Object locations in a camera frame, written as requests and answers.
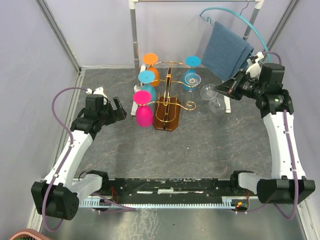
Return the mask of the blue wine glass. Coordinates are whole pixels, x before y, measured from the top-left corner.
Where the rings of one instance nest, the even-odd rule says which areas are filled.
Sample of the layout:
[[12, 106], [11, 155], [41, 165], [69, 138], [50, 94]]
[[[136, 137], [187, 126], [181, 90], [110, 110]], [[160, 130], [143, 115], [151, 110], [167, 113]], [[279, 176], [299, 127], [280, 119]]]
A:
[[182, 82], [183, 82], [183, 88], [188, 91], [188, 92], [192, 92], [196, 89], [196, 87], [188, 87], [185, 83], [185, 77], [186, 75], [188, 74], [197, 74], [196, 71], [194, 70], [195, 67], [198, 67], [200, 64], [201, 64], [201, 60], [199, 57], [197, 56], [188, 56], [186, 59], [185, 59], [185, 64], [190, 67], [186, 72], [185, 74], [183, 75], [183, 78], [182, 78]]
[[141, 90], [147, 91], [151, 94], [151, 102], [156, 100], [156, 90], [151, 85], [151, 83], [155, 80], [156, 76], [152, 71], [144, 70], [139, 73], [138, 80], [143, 84]]

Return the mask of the teal clothes hanger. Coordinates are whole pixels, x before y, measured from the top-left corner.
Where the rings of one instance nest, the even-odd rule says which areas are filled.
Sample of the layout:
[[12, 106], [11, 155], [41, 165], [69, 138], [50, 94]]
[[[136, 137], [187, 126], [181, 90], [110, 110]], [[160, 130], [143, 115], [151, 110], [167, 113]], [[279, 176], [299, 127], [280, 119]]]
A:
[[264, 48], [264, 51], [265, 52], [268, 52], [269, 51], [269, 48], [267, 47], [267, 44], [265, 42], [265, 40], [263, 39], [263, 37], [260, 35], [260, 33], [258, 32], [258, 30], [254, 27], [254, 25], [252, 23], [250, 23], [249, 20], [247, 20], [246, 18], [244, 18], [242, 15], [240, 15], [239, 13], [231, 10], [231, 9], [228, 9], [228, 8], [224, 8], [224, 7], [208, 7], [208, 8], [205, 8], [200, 14], [199, 16], [205, 20], [206, 22], [210, 23], [210, 25], [214, 26], [214, 24], [212, 23], [212, 18], [211, 17], [207, 17], [205, 18], [203, 16], [204, 12], [206, 11], [211, 11], [211, 10], [219, 10], [219, 11], [224, 11], [224, 12], [227, 12], [227, 13], [230, 13], [232, 14], [233, 16], [237, 17], [238, 19], [240, 19], [241, 21], [243, 21], [254, 33], [255, 35], [258, 37], [259, 41], [261, 42], [263, 48]]

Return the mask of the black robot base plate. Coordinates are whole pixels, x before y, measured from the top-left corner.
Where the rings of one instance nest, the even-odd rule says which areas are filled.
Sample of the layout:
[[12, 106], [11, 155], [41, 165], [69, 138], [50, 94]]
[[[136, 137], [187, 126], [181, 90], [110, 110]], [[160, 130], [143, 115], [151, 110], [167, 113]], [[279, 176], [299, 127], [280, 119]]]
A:
[[235, 180], [218, 178], [110, 178], [97, 192], [124, 204], [221, 203], [223, 197], [255, 196]]

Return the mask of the pink basket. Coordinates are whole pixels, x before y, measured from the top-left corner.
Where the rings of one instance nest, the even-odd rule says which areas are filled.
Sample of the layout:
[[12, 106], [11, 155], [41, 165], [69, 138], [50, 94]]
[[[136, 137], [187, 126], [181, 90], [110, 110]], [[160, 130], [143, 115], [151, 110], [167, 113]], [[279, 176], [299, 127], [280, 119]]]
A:
[[25, 228], [14, 233], [9, 239], [10, 240], [48, 240], [49, 238], [34, 229]]

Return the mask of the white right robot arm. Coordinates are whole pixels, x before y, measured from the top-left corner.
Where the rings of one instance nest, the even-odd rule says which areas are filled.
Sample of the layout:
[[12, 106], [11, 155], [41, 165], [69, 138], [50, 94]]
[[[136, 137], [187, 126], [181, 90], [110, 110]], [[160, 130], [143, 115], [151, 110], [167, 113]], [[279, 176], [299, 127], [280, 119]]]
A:
[[255, 100], [267, 129], [272, 170], [271, 178], [243, 171], [229, 182], [236, 196], [246, 190], [255, 193], [262, 204], [299, 204], [316, 189], [314, 180], [303, 170], [294, 134], [294, 108], [289, 92], [283, 88], [285, 67], [265, 63], [259, 77], [239, 70], [232, 78], [217, 85], [216, 92], [233, 100], [247, 97]]

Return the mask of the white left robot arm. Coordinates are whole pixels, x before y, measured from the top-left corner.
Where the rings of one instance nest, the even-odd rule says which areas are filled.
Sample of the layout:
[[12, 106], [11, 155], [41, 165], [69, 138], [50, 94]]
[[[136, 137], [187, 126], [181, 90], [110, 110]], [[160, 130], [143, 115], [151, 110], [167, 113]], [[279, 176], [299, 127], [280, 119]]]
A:
[[36, 181], [31, 194], [37, 212], [63, 220], [72, 220], [80, 203], [92, 193], [106, 195], [110, 191], [108, 175], [91, 170], [84, 179], [74, 183], [78, 166], [103, 126], [125, 120], [127, 112], [119, 98], [111, 100], [102, 94], [90, 94], [85, 107], [72, 122], [69, 138], [60, 157], [43, 181]]

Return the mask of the white metal clothes rail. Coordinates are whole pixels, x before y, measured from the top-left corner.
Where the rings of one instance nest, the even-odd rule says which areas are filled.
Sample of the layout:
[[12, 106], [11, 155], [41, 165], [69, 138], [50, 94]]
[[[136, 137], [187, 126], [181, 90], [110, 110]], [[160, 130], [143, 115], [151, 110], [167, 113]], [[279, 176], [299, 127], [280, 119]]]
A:
[[[178, 3], [183, 3], [183, 2], [246, 2], [248, 5], [250, 2], [255, 3], [254, 9], [252, 11], [251, 17], [249, 22], [254, 25], [256, 18], [259, 14], [260, 9], [262, 8], [264, 4], [264, 0], [129, 0], [128, 1], [128, 6], [129, 6], [129, 11], [130, 11], [130, 23], [131, 23], [131, 32], [132, 32], [132, 44], [133, 44], [133, 60], [134, 60], [134, 69], [135, 69], [135, 74], [136, 74], [136, 85], [133, 88], [134, 93], [138, 92], [142, 88], [142, 83], [138, 80], [138, 74], [140, 72], [143, 72], [146, 70], [146, 66], [142, 65], [140, 67], [140, 59], [139, 59], [139, 47], [138, 47], [138, 33], [137, 33], [137, 20], [136, 20], [136, 4], [137, 3], [144, 3], [144, 2], [168, 2], [168, 3], [173, 3], [173, 2], [178, 2]], [[252, 30], [247, 26], [244, 34], [243, 34], [243, 39], [246, 41], [250, 35], [250, 32]], [[223, 97], [226, 110], [226, 114], [230, 114], [231, 111], [231, 103], [230, 99], [227, 98], [226, 96]], [[131, 108], [131, 115], [135, 116], [136, 115], [136, 110], [138, 108], [138, 105], [133, 102], [132, 108]]]

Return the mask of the blue folded towel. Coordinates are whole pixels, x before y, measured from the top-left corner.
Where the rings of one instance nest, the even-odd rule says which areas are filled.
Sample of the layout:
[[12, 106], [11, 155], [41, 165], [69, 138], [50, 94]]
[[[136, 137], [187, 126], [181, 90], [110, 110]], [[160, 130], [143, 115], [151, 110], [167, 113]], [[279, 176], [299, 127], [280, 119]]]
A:
[[216, 21], [201, 63], [223, 82], [239, 69], [247, 67], [247, 59], [254, 47], [236, 33]]

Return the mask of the pink wine glass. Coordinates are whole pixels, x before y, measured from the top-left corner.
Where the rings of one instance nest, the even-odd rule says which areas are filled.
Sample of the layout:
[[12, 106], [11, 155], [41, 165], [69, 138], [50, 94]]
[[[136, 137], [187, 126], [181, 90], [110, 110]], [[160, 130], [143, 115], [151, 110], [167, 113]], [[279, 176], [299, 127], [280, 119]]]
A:
[[133, 101], [138, 105], [135, 118], [140, 127], [149, 127], [153, 123], [153, 111], [148, 106], [151, 99], [152, 95], [146, 90], [140, 90], [133, 95]]

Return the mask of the clear wine glass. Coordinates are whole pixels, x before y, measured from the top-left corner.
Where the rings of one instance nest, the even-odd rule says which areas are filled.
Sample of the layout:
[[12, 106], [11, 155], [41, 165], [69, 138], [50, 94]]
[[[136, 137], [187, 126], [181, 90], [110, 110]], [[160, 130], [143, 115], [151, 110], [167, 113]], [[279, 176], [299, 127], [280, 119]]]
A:
[[221, 116], [226, 111], [224, 97], [214, 90], [214, 84], [207, 84], [202, 87], [200, 96], [202, 99], [208, 101], [209, 110], [216, 116]]
[[201, 83], [202, 79], [198, 74], [190, 73], [185, 76], [184, 81], [189, 88], [195, 88]]

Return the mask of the clear wine glass front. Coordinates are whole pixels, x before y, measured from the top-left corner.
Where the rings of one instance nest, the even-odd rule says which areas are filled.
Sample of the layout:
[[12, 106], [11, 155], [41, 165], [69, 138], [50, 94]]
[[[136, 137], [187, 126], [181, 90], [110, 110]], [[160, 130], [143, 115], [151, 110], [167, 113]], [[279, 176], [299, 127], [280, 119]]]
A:
[[226, 111], [224, 97], [214, 90], [214, 84], [207, 84], [202, 87], [200, 96], [202, 99], [208, 101], [209, 110], [216, 116], [221, 116]]

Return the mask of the orange wine glass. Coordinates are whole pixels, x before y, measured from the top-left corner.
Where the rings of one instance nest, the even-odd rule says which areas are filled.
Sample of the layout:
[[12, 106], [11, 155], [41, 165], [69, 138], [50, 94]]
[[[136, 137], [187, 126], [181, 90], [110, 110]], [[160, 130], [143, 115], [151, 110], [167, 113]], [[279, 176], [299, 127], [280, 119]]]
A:
[[153, 82], [150, 83], [151, 86], [157, 87], [160, 84], [160, 74], [159, 71], [155, 68], [155, 64], [158, 62], [158, 56], [155, 53], [146, 53], [142, 61], [148, 65], [147, 71], [151, 71], [155, 75], [155, 79]]

